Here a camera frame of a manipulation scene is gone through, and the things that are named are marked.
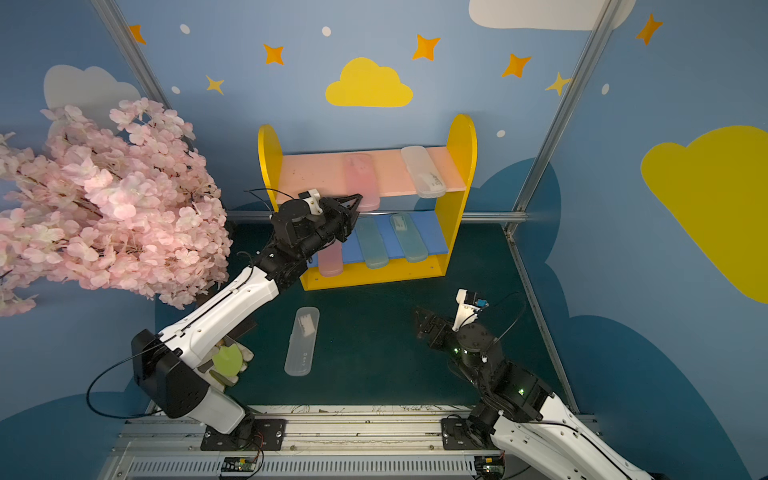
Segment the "white pencil case with label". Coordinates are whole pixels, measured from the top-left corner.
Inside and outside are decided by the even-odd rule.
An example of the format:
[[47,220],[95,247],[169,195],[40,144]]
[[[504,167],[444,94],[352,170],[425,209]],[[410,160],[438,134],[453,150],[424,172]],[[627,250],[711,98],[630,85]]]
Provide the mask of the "white pencil case with label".
[[446,183],[425,147],[403,147],[400,155],[420,198],[438,198],[447,192]]

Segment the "frosted white pencil case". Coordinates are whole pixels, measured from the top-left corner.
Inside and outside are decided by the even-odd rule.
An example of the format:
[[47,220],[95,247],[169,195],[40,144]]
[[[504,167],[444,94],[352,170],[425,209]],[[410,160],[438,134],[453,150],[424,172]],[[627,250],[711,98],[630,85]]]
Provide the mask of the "frosted white pencil case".
[[297,310],[289,338],[284,371],[293,377],[310,373],[320,319],[316,307],[301,307]]

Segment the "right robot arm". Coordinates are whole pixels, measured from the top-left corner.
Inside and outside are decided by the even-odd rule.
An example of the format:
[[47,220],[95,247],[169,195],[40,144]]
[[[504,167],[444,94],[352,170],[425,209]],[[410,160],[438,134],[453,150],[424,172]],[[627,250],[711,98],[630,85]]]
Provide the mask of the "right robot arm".
[[343,400],[466,404],[465,433],[553,479],[645,479],[569,407],[499,226],[460,229],[444,277],[343,289]]

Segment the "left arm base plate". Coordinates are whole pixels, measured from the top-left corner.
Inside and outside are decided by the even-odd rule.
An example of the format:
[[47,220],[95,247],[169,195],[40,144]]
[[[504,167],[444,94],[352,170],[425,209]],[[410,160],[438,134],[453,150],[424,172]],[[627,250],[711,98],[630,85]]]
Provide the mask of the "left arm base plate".
[[231,433],[223,434],[208,426],[201,451],[280,451],[287,421],[274,418],[245,418]]

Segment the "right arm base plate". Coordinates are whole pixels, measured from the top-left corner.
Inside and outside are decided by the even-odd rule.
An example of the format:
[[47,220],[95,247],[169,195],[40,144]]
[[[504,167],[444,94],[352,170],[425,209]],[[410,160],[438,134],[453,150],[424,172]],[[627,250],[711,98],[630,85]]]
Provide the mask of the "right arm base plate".
[[444,450],[482,450],[487,446],[487,435],[466,418],[449,415],[440,420],[440,426]]

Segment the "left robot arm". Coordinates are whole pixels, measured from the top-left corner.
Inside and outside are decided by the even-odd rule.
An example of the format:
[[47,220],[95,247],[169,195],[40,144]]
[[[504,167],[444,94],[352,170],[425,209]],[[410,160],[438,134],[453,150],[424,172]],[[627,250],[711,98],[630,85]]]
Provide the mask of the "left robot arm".
[[323,197],[310,190],[284,202],[270,217],[269,242],[232,282],[176,323],[133,338],[134,381],[167,417],[189,417],[221,434],[240,427],[245,409],[196,368],[250,314],[296,283],[316,253],[349,238],[362,199],[360,194]]

